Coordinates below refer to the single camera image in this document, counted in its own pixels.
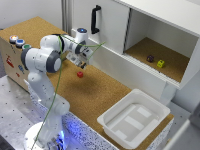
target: red ball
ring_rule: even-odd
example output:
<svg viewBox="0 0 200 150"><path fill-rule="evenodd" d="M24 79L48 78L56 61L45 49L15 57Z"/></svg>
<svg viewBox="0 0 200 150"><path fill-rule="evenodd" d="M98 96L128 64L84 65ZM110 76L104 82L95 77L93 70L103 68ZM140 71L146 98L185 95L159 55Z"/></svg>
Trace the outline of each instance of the red ball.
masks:
<svg viewBox="0 0 200 150"><path fill-rule="evenodd" d="M77 73L77 76L78 76L79 78L82 78L82 77L83 77L83 73L82 73L81 71L79 71L79 72Z"/></svg>

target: yellow object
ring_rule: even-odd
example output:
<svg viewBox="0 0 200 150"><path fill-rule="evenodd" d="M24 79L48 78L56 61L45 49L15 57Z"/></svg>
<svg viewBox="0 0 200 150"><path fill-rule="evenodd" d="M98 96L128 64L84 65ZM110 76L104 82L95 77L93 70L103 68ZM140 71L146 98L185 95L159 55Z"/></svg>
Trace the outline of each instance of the yellow object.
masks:
<svg viewBox="0 0 200 150"><path fill-rule="evenodd" d="M163 60L159 60L158 63L157 63L157 66L159 68L162 68L164 65L165 65L165 61L163 61Z"/></svg>

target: tiled floor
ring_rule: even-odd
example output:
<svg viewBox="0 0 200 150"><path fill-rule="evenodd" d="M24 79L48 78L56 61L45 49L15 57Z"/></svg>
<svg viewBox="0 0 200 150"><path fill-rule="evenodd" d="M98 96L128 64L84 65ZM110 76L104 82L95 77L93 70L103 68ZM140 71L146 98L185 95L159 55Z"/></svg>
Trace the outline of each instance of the tiled floor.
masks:
<svg viewBox="0 0 200 150"><path fill-rule="evenodd" d="M1 53L0 53L0 78L5 76L6 73L5 73L5 69L4 69L4 66L3 66L3 60L1 58Z"/></svg>

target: white cabinet door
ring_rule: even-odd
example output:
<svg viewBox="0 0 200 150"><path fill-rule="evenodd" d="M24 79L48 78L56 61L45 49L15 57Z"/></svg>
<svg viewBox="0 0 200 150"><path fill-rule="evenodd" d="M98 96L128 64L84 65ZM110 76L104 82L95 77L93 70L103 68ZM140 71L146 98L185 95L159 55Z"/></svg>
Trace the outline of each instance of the white cabinet door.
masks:
<svg viewBox="0 0 200 150"><path fill-rule="evenodd" d="M96 13L96 28L100 32L91 34L91 14L96 5L101 7ZM120 54L124 49L128 17L129 8L113 0L73 0L73 30L87 29L92 41L106 42L106 48Z"/></svg>

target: white wall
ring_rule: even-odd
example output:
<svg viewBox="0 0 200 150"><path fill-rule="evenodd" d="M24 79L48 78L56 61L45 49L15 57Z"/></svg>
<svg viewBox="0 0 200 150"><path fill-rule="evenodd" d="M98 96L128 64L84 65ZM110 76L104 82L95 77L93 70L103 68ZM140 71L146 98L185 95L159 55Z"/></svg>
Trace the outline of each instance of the white wall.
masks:
<svg viewBox="0 0 200 150"><path fill-rule="evenodd" d="M62 29L61 0L0 0L0 28L36 16Z"/></svg>
<svg viewBox="0 0 200 150"><path fill-rule="evenodd" d="M177 105L192 112L200 102L200 71L177 93L173 99Z"/></svg>

